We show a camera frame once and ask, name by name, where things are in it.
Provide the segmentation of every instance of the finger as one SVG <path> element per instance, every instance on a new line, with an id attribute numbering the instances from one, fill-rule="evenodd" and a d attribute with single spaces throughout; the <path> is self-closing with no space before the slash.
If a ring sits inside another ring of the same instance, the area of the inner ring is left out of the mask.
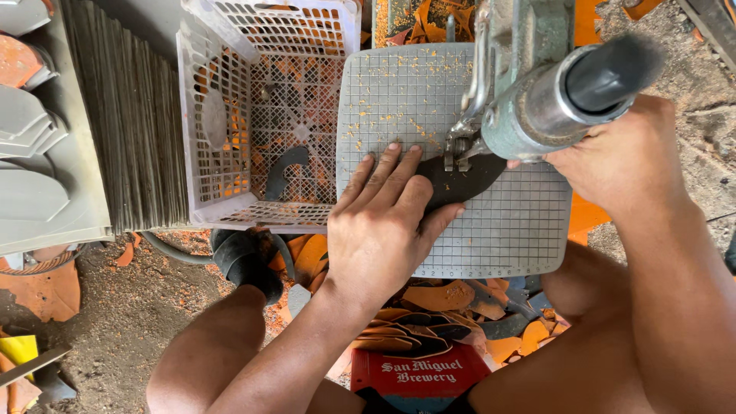
<path id="1" fill-rule="evenodd" d="M 363 161 L 358 163 L 353 175 L 350 176 L 350 182 L 347 183 L 345 190 L 340 196 L 340 200 L 337 200 L 337 204 L 332 209 L 333 214 L 345 210 L 358 198 L 363 191 L 363 185 L 365 185 L 371 169 L 373 169 L 373 155 L 366 154 L 363 157 Z"/>
<path id="2" fill-rule="evenodd" d="M 396 168 L 396 162 L 401 154 L 401 146 L 395 142 L 392 142 L 383 152 L 381 159 L 378 161 L 378 167 L 376 167 L 373 175 L 366 183 L 363 191 L 353 202 L 355 206 L 365 206 L 370 200 L 373 200 L 378 191 L 383 187 L 383 183 L 389 178 L 391 173 Z"/>
<path id="3" fill-rule="evenodd" d="M 404 191 L 406 183 L 417 172 L 417 166 L 422 160 L 422 148 L 419 145 L 412 146 L 404 155 L 399 166 L 386 179 L 386 183 L 371 201 L 371 204 L 378 206 L 393 206 L 399 200 L 399 196 Z"/>
<path id="4" fill-rule="evenodd" d="M 465 212 L 465 206 L 461 203 L 449 204 L 432 211 L 419 224 L 420 247 L 422 251 L 429 254 L 429 250 L 440 234 L 450 223 Z"/>
<path id="5" fill-rule="evenodd" d="M 396 211 L 401 217 L 413 220 L 419 226 L 419 221 L 424 217 L 424 210 L 432 198 L 434 189 L 429 178 L 415 175 L 409 178 L 404 191 L 396 201 Z"/>

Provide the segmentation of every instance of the san miguel brewery logo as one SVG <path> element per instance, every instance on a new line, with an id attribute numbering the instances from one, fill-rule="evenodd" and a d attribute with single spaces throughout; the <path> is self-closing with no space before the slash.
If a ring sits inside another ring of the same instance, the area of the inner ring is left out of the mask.
<path id="1" fill-rule="evenodd" d="M 391 364 L 386 362 L 382 366 L 381 372 L 395 372 L 396 382 L 430 382 L 430 381 L 449 381 L 455 382 L 455 376 L 451 373 L 439 373 L 447 370 L 463 369 L 460 362 L 426 362 L 412 361 L 411 364 Z"/>

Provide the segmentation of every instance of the black leather piece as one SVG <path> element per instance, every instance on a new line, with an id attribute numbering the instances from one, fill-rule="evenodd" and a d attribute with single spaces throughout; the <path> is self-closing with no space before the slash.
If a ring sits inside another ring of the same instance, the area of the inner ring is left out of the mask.
<path id="1" fill-rule="evenodd" d="M 417 174 L 429 178 L 434 188 L 425 215 L 447 204 L 464 203 L 486 191 L 506 169 L 506 160 L 496 154 L 469 159 L 472 168 L 468 172 L 446 172 L 442 155 L 419 164 Z"/>

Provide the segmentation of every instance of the mesh crate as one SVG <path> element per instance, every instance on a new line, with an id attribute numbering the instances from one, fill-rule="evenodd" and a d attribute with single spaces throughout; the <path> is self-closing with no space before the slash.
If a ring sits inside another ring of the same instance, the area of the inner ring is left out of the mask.
<path id="1" fill-rule="evenodd" d="M 177 41 L 190 220 L 211 228 L 268 226 L 324 233 L 337 201 L 335 146 L 345 58 L 360 49 L 353 0 L 183 0 L 197 25 Z M 279 157 L 278 201 L 265 201 Z"/>

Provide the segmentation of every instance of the thigh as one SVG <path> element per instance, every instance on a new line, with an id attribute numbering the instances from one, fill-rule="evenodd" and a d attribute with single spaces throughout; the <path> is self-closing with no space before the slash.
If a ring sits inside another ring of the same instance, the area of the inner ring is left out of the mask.
<path id="1" fill-rule="evenodd" d="M 329 379 L 323 379 L 312 396 L 307 414 L 359 414 L 363 412 L 365 405 L 365 400 L 352 391 Z"/>
<path id="2" fill-rule="evenodd" d="M 653 413 L 644 394 L 630 312 L 580 324 L 485 378 L 468 401 L 486 413 Z"/>

